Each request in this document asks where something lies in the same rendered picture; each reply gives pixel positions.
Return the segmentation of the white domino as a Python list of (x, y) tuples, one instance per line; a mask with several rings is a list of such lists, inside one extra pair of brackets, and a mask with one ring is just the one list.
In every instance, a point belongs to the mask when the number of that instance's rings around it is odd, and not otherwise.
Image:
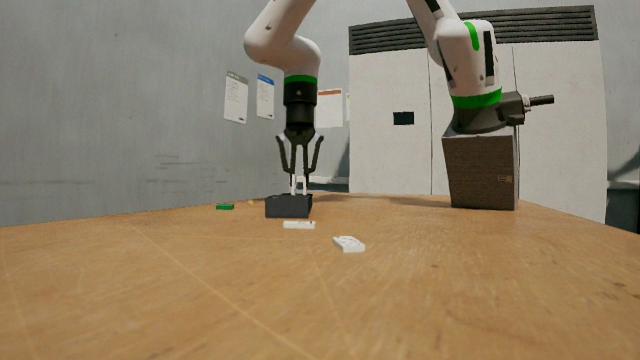
[(315, 228), (314, 221), (285, 221), (283, 228)]
[(332, 237), (332, 243), (343, 253), (365, 251), (365, 245), (352, 236)]

